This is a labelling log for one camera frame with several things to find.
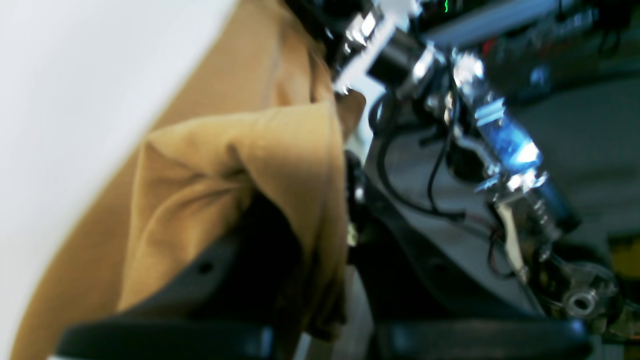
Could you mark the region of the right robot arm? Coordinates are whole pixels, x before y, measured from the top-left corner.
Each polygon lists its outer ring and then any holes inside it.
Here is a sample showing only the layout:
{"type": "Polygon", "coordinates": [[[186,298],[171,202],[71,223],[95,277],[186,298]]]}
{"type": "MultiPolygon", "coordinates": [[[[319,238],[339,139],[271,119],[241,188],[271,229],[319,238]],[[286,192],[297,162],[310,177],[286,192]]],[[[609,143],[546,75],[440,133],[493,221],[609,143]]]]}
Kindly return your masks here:
{"type": "Polygon", "coordinates": [[[288,0],[334,84],[383,84],[375,170],[398,207],[485,229],[486,269],[553,318],[639,340],[637,0],[288,0]]]}

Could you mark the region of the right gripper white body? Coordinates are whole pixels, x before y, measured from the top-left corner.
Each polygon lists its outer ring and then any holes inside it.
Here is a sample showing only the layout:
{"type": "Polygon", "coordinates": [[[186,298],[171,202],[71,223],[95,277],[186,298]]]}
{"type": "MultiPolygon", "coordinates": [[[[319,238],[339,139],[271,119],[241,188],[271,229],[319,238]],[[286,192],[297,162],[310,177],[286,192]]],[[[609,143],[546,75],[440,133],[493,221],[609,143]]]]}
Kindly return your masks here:
{"type": "Polygon", "coordinates": [[[346,95],[367,76],[398,96],[414,96],[426,74],[426,46],[410,32],[421,12],[418,0],[380,0],[356,14],[337,48],[333,90],[346,95]]]}

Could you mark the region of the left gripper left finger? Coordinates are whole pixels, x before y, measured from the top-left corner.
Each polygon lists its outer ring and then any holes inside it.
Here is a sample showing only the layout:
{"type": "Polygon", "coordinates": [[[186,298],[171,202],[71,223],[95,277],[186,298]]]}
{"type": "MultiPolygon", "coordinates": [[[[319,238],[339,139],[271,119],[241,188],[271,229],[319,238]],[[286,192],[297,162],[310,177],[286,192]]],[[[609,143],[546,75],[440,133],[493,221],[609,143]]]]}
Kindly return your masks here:
{"type": "Polygon", "coordinates": [[[71,326],[57,360],[274,360],[269,247],[236,230],[168,285],[114,316],[71,326]]]}

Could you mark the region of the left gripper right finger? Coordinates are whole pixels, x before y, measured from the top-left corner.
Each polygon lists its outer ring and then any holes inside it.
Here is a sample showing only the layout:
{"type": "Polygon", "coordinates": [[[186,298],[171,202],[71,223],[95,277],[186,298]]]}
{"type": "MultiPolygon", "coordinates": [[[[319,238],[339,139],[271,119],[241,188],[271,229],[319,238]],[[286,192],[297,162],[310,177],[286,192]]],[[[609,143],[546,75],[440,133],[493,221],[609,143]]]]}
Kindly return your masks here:
{"type": "Polygon", "coordinates": [[[534,315],[478,284],[413,228],[345,152],[349,249],[374,333],[370,360],[585,360],[592,342],[578,320],[534,315]]]}

